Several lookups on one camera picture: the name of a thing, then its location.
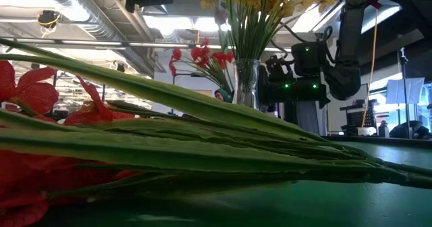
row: ceiling pipe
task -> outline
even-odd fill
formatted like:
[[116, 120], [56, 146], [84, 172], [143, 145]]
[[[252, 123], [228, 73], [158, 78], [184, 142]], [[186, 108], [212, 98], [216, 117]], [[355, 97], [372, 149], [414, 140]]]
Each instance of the ceiling pipe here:
[[[82, 25], [83, 30], [95, 37], [98, 41], [127, 41], [125, 36], [114, 26], [109, 18], [101, 11], [93, 0], [55, 0], [63, 6], [61, 13], [72, 21], [92, 22], [97, 25]], [[153, 75], [154, 61], [142, 58], [132, 48], [116, 51], [125, 57], [130, 65], [141, 74]]]
[[[112, 49], [112, 47], [150, 47], [150, 48], [179, 48], [179, 49], [192, 49], [199, 47], [200, 44], [196, 43], [158, 43], [158, 42], [139, 42], [139, 41], [79, 41], [79, 40], [64, 40], [64, 39], [34, 39], [34, 38], [11, 38], [11, 37], [0, 37], [0, 39], [7, 39], [9, 41], [17, 41], [28, 44], [39, 44], [39, 45], [82, 45], [82, 46], [96, 46], [105, 47], [106, 49]], [[209, 45], [210, 49], [220, 49], [220, 45]], [[284, 47], [289, 53], [291, 52], [290, 47]], [[281, 52], [278, 48], [267, 47], [264, 51], [269, 52]]]

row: green tabletop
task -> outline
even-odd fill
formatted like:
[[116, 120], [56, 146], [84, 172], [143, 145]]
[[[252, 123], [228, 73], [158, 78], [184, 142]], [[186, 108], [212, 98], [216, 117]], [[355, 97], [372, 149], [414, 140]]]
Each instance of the green tabletop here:
[[[347, 144], [386, 161], [432, 168], [432, 150]], [[303, 181], [190, 201], [53, 208], [37, 226], [432, 226], [432, 191]]]

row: yellow cable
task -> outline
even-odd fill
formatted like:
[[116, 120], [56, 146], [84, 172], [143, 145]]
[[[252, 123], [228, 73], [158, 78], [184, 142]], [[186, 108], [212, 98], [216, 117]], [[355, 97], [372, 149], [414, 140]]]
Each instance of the yellow cable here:
[[371, 83], [372, 83], [372, 77], [373, 77], [373, 68], [375, 67], [375, 50], [376, 50], [376, 47], [377, 47], [377, 27], [378, 27], [378, 9], [375, 9], [375, 29], [373, 31], [371, 77], [369, 79], [369, 84], [368, 84], [368, 90], [367, 90], [367, 96], [366, 96], [366, 108], [364, 109], [364, 113], [363, 113], [362, 127], [365, 126], [367, 109], [369, 108], [369, 93], [371, 92]]

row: flower bouquet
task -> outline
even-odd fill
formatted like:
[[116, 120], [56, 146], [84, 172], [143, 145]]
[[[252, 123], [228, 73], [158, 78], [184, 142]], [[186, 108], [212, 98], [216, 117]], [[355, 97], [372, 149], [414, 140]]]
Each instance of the flower bouquet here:
[[298, 16], [281, 23], [283, 18], [293, 16], [294, 10], [306, 9], [313, 3], [319, 11], [335, 0], [202, 0], [201, 7], [215, 8], [218, 25], [229, 24], [227, 35], [219, 29], [222, 50], [228, 41], [236, 58], [236, 92], [234, 103], [258, 109], [257, 80], [259, 60], [266, 46], [280, 29]]
[[[50, 207], [77, 201], [182, 199], [298, 180], [432, 188], [431, 170], [383, 161], [251, 108], [13, 41], [0, 43], [33, 54], [3, 54], [0, 60], [45, 64], [199, 118], [121, 101], [106, 106], [82, 81], [94, 106], [76, 113], [93, 119], [70, 126], [41, 120], [55, 91], [50, 88], [50, 99], [43, 102], [29, 95], [49, 87], [39, 80], [52, 70], [44, 70], [43, 77], [40, 70], [31, 71], [39, 75], [23, 76], [14, 86], [13, 71], [2, 62], [0, 98], [37, 114], [0, 109], [0, 226], [29, 225]], [[117, 112], [151, 119], [115, 120]]]
[[195, 47], [191, 50], [190, 56], [191, 58], [182, 59], [182, 52], [180, 49], [173, 49], [173, 55], [169, 62], [169, 69], [173, 76], [175, 76], [177, 72], [174, 63], [182, 62], [194, 68], [196, 74], [214, 82], [229, 95], [232, 94], [234, 86], [227, 68], [227, 65], [234, 60], [234, 56], [231, 52], [225, 54], [219, 51], [210, 54], [209, 39], [206, 38], [204, 42], [200, 44], [200, 47]]

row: wall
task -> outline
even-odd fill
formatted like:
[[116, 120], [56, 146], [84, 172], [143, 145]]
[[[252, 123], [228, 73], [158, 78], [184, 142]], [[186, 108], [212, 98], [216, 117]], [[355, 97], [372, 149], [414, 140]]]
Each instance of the wall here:
[[[155, 80], [159, 82], [166, 82], [169, 84], [173, 83], [173, 76], [171, 75], [171, 72], [168, 68], [169, 58], [168, 57], [160, 57], [159, 63], [163, 64], [165, 69], [168, 71], [166, 73], [155, 73]], [[188, 66], [182, 66], [181, 64], [176, 64], [178, 69], [185, 69], [190, 70]], [[211, 82], [210, 80], [206, 78], [193, 78], [190, 76], [176, 76], [175, 78], [175, 85], [181, 86], [185, 89], [191, 89], [191, 90], [210, 90], [211, 94], [213, 95], [214, 92], [219, 88], [216, 84]], [[161, 113], [168, 113], [171, 111], [171, 108], [159, 103], [153, 103], [152, 110], [161, 112]], [[177, 110], [174, 110], [175, 114], [178, 114], [179, 116], [183, 113]]]

